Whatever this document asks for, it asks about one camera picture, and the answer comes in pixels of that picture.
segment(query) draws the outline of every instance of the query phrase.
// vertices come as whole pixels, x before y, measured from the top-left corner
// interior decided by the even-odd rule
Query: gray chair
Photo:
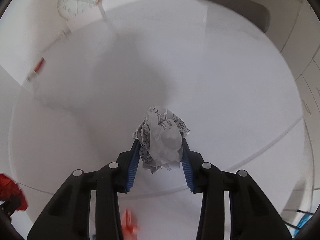
[[[236,13],[247,18],[253,24],[255,24],[264,33],[267,32],[270,25],[270,13],[269,10],[256,2],[251,0],[208,0],[215,2],[224,7],[227,7]]]

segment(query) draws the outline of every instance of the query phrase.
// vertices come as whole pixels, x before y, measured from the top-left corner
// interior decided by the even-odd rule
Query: crumpled newspaper
[[[190,133],[185,123],[161,106],[150,107],[147,116],[132,135],[138,139],[143,169],[155,173],[165,167],[179,168],[182,159],[182,138]]]

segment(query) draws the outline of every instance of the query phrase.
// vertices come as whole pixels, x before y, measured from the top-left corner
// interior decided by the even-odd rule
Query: silver rivet
[[[202,163],[202,167],[204,169],[210,169],[211,168],[211,164],[210,163]]]
[[[116,163],[116,162],[113,162],[113,163],[110,163],[110,164],[109,164],[109,167],[112,168],[112,169],[115,169],[115,168],[117,168],[118,166],[119,166],[119,164]]]
[[[82,174],[82,171],[81,170],[75,170],[74,172],[73,172],[73,176],[75,176],[75,177],[78,177],[78,176],[80,176]]]
[[[239,176],[241,176],[241,177],[245,177],[245,176],[248,175],[248,173],[246,171],[244,171],[244,170],[239,170],[238,173],[239,173]]]

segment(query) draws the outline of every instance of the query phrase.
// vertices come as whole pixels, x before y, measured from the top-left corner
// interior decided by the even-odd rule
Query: red glove
[[[12,179],[4,174],[0,174],[0,200],[6,201],[12,195],[18,196],[21,201],[21,206],[17,208],[19,210],[26,210],[28,203],[21,189],[19,189],[18,184],[14,183]]]

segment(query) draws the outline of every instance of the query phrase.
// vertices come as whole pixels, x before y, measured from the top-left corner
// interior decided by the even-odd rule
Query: white table
[[[44,54],[38,86],[49,106],[22,90],[9,136],[15,179],[55,192],[73,170],[98,170],[130,149],[147,109],[161,105],[191,130],[191,150],[221,170],[246,169],[281,211],[299,177],[305,128],[272,42],[202,0],[142,0],[107,16]],[[138,168],[119,204],[137,214],[139,239],[195,239],[201,196],[186,188],[182,169]]]

